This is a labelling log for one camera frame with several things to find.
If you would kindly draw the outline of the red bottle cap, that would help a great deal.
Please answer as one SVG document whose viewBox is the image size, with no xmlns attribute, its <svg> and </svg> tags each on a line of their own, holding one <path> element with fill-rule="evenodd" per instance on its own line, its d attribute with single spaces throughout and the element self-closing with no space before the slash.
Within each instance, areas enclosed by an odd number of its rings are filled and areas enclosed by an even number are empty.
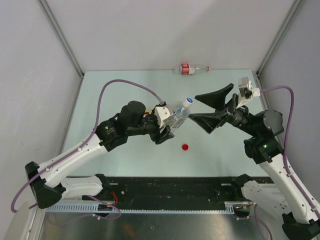
<svg viewBox="0 0 320 240">
<path fill-rule="evenodd" d="M 182 146 L 181 146 L 182 150 L 183 151 L 187 151 L 189 149 L 189 145 L 184 143 Z"/>
</svg>

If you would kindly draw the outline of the blue white bottle cap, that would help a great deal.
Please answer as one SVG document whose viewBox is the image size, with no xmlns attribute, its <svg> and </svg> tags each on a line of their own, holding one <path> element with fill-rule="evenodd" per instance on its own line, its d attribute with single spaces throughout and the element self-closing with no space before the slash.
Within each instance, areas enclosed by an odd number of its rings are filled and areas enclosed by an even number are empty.
<svg viewBox="0 0 320 240">
<path fill-rule="evenodd" d="M 185 98 L 185 100 L 186 100 L 188 103 L 190 103 L 190 104 L 192 104 L 192 103 L 193 103 L 193 99 L 192 99 L 192 98 L 190 98 L 190 97 L 186 97 L 186 98 Z"/>
</svg>

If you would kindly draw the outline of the blue-label clear drink bottle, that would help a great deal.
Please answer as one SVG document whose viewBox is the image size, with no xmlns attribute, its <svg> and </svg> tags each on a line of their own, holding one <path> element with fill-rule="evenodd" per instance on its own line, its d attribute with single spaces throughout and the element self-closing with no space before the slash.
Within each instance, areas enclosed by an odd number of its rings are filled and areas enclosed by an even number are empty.
<svg viewBox="0 0 320 240">
<path fill-rule="evenodd" d="M 193 103 L 188 103 L 186 98 L 179 100 L 171 105 L 173 110 L 173 118 L 168 123 L 171 132 L 177 130 L 189 117 L 191 106 Z"/>
</svg>

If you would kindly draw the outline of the clear red-label water bottle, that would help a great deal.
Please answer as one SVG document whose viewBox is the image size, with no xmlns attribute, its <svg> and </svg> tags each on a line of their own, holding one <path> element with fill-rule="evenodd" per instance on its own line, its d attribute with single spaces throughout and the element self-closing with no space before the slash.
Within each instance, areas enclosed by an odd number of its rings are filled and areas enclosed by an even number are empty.
<svg viewBox="0 0 320 240">
<path fill-rule="evenodd" d="M 207 65 L 189 64 L 189 63 L 178 64 L 172 70 L 173 74 L 182 75 L 182 76 L 199 75 L 199 74 L 207 73 L 209 71 L 210 71 L 210 67 Z"/>
</svg>

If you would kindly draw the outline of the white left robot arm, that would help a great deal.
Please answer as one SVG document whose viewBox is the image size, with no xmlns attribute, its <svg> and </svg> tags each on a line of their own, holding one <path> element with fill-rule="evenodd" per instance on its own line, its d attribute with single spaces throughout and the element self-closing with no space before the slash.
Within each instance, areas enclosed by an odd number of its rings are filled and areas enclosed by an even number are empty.
<svg viewBox="0 0 320 240">
<path fill-rule="evenodd" d="M 131 136 L 149 135 L 157 145 L 173 138 L 168 126 L 172 117 L 173 110 L 166 103 L 156 105 L 151 113 L 147 113 L 143 103 L 130 101 L 114 117 L 101 122 L 78 145 L 44 163 L 28 163 L 25 171 L 37 206 L 46 209 L 62 199 L 87 195 L 107 199 L 111 188 L 103 174 L 69 175 L 90 160 L 125 144 Z"/>
</svg>

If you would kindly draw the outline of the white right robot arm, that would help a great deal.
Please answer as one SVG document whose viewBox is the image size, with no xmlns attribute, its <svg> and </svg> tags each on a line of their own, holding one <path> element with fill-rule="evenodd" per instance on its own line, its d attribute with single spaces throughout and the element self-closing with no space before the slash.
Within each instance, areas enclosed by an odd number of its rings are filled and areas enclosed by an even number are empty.
<svg viewBox="0 0 320 240">
<path fill-rule="evenodd" d="M 251 114 L 247 103 L 263 92 L 250 83 L 241 83 L 239 93 L 230 100 L 226 96 L 233 84 L 197 95 L 195 98 L 214 109 L 213 113 L 195 113 L 189 118 L 207 133 L 224 124 L 247 133 L 244 150 L 248 158 L 264 170 L 280 192 L 276 196 L 265 190 L 247 174 L 238 176 L 230 188 L 231 196 L 242 201 L 253 201 L 282 224 L 282 230 L 290 240 L 310 240 L 320 233 L 320 204 L 296 175 L 287 157 L 287 147 L 276 140 L 281 133 L 288 134 L 289 124 L 283 123 L 283 115 L 273 109 Z"/>
</svg>

